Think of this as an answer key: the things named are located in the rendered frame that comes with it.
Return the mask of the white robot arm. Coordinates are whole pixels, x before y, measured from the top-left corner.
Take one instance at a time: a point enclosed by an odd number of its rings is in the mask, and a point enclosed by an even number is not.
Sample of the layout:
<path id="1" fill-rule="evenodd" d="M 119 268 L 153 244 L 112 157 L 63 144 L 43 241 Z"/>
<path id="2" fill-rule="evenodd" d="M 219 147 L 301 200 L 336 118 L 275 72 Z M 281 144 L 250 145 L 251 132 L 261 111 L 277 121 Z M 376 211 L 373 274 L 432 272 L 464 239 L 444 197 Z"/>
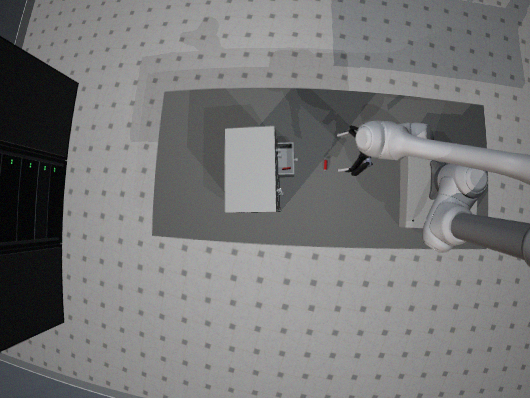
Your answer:
<path id="1" fill-rule="evenodd" d="M 530 223 L 470 211 L 487 188 L 486 171 L 530 185 L 530 155 L 436 141 L 424 123 L 370 121 L 358 128 L 355 140 L 370 157 L 433 160 L 429 198 L 435 201 L 423 227 L 425 245 L 444 253 L 469 242 L 525 260 L 530 267 Z"/>

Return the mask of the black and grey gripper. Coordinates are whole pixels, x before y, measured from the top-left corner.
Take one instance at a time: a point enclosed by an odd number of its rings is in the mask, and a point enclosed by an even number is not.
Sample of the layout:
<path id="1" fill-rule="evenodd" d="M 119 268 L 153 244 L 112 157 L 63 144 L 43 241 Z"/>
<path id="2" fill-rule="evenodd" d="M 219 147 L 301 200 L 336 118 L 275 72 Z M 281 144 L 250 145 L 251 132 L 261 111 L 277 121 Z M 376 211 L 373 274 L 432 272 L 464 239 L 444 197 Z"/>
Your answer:
<path id="1" fill-rule="evenodd" d="M 344 133 L 341 133 L 341 134 L 337 134 L 338 137 L 345 137 L 345 136 L 349 136 L 349 135 L 352 135 L 352 136 L 356 136 L 356 131 L 358 131 L 358 128 L 357 127 L 354 127 L 354 126 L 351 126 L 350 125 L 350 130 L 349 131 L 346 131 Z M 367 160 L 365 161 L 365 163 L 362 164 L 362 162 L 367 158 Z M 352 176 L 357 176 L 358 174 L 360 174 L 363 170 L 365 170 L 368 166 L 372 166 L 373 163 L 371 162 L 371 159 L 372 157 L 370 156 L 367 156 L 365 154 L 363 154 L 361 151 L 360 151 L 360 155 L 358 156 L 358 159 L 355 161 L 355 163 L 353 164 L 353 166 L 351 168 L 345 168 L 345 169 L 338 169 L 339 172 L 351 172 L 351 175 Z M 362 165 L 361 165 L 362 164 Z M 357 168 L 357 169 L 356 169 Z M 356 169 L 356 170 L 355 170 Z"/>

